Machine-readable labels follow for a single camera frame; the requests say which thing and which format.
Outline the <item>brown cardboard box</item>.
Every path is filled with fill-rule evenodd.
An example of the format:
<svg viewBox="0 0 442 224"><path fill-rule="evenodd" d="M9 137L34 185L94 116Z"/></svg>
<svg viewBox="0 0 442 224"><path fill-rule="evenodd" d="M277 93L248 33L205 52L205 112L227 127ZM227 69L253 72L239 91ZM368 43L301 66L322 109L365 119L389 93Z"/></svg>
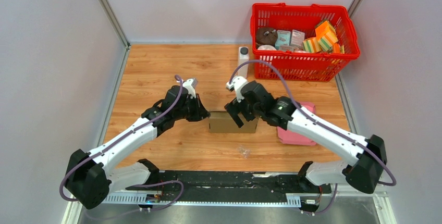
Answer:
<svg viewBox="0 0 442 224"><path fill-rule="evenodd" d="M256 133L258 119L246 121L242 114L239 115L243 122L242 127L238 127L235 121L226 111L211 111L208 119L209 133Z"/></svg>

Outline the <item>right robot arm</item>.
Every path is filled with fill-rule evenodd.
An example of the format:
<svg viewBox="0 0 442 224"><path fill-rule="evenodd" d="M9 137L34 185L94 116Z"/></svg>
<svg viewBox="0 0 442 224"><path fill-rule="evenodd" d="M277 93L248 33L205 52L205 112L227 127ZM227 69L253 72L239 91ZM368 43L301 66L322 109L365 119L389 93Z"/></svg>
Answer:
<svg viewBox="0 0 442 224"><path fill-rule="evenodd" d="M384 140L346 131L310 112L286 96L274 98L260 83L234 77L226 89L236 97L225 105L235 124L260 118L273 127L300 134L337 154L341 160L327 163L307 161L298 172L297 185L304 192L328 183L348 183L354 189L372 194L386 171Z"/></svg>

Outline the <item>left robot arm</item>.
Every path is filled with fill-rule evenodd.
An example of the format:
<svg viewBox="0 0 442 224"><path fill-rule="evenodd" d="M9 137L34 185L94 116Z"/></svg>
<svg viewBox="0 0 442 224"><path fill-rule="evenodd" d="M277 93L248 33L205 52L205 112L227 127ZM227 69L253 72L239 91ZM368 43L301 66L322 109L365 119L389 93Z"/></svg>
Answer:
<svg viewBox="0 0 442 224"><path fill-rule="evenodd" d="M195 88L189 81L183 86L172 86L164 99L112 140L88 152L73 152L59 188L62 198L69 199L64 194L67 189L73 195L72 201L93 209L115 191L135 185L155 189L159 175L146 160L119 169L117 165L140 146L171 129L176 121L197 122L209 117Z"/></svg>

